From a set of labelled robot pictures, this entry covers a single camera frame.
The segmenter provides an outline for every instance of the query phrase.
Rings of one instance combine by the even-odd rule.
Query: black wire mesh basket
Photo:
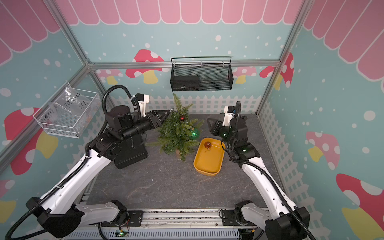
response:
[[[172,91],[231,90],[231,60],[228,56],[171,58]]]

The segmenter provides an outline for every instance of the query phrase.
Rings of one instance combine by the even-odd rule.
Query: gray marble surface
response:
[[[255,114],[247,114],[248,140],[260,153],[272,177],[280,184],[272,157]],[[219,118],[223,114],[191,114],[190,118]],[[156,141],[156,129],[147,131],[147,142]],[[206,122],[200,129],[200,140],[212,136]],[[175,155],[160,153],[157,146],[147,146],[148,158],[123,169],[113,163],[98,175],[87,204],[119,200],[128,209],[145,208],[221,208],[234,207],[242,200],[252,200],[266,207],[251,179],[224,155],[221,171],[215,177],[196,172],[195,153],[182,162]]]

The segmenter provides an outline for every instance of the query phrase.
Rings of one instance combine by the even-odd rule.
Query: christmas tree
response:
[[[193,138],[198,137],[198,128],[203,120],[189,119],[188,109],[193,104],[184,107],[180,99],[173,94],[176,110],[172,109],[166,121],[159,127],[160,136],[157,142],[150,145],[160,145],[166,154],[174,154],[179,151],[180,158],[185,161],[185,156],[192,152],[192,148],[199,145]]]

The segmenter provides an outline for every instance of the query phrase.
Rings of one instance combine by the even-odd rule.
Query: mushroom illustration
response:
[[[328,162],[328,167],[334,170],[340,160],[340,147],[336,137],[321,132],[307,132],[306,138],[305,144],[310,142],[314,145],[313,148],[308,149],[312,160],[319,162],[320,158],[324,155]]]
[[[114,76],[122,77],[123,74],[118,69],[99,69],[96,71],[97,75],[99,76],[100,80],[104,83],[105,79],[107,79],[107,83],[109,85],[117,85],[118,82],[116,81]]]
[[[14,180],[0,180],[0,198],[15,184]],[[16,201],[0,201],[0,223],[5,223],[16,207]]]
[[[3,145],[7,145],[12,141],[20,131],[33,120],[32,115],[38,108],[23,108],[9,114],[4,120],[6,141]],[[43,129],[40,129],[32,139],[25,145],[19,154],[11,162],[11,169],[15,175],[26,173],[32,165],[35,157],[36,149],[48,159],[56,150],[59,143],[57,137],[48,135]]]
[[[289,88],[289,86],[292,83],[292,78],[293,78],[293,72],[294,72],[293,67],[294,67],[293,55],[292,55],[292,53],[289,53],[288,58],[285,61],[285,64],[283,66],[283,69],[281,70],[279,76],[277,77],[277,81],[275,82],[275,85],[274,85],[274,87],[277,91],[280,90],[280,84],[281,84],[281,81],[283,79],[285,82],[285,86],[287,88]],[[271,76],[273,73],[273,69],[274,68],[271,66],[266,67],[265,69],[263,69],[260,72],[260,77],[266,78],[266,77]]]
[[[236,82],[237,84],[243,84],[245,83],[245,76],[256,76],[256,68],[255,67],[239,67],[235,68],[233,71],[233,78],[237,78]]]
[[[156,53],[147,50],[147,49],[140,49],[135,58],[133,59],[133,62],[164,62],[164,60],[157,55]],[[154,71],[163,71],[168,72],[168,68],[143,68],[143,69],[127,69],[125,74],[130,78],[135,78],[143,74],[144,76],[144,83],[146,84],[153,84],[157,83],[158,79],[155,75]]]
[[[374,240],[384,236],[384,191],[346,174],[336,175],[340,190],[357,205],[356,209],[341,211],[352,231],[361,240]]]

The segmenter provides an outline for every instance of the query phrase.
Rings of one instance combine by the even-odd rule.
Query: white wire basket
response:
[[[47,134],[58,135],[63,137],[80,138],[83,131],[92,121],[96,111],[101,106],[100,96],[96,92],[77,89],[81,95],[87,97],[90,103],[84,108],[80,116],[74,115],[63,108],[53,108],[49,103],[56,101],[66,86],[71,86],[68,82],[65,83],[51,98],[39,108],[33,115],[33,118],[44,129]]]

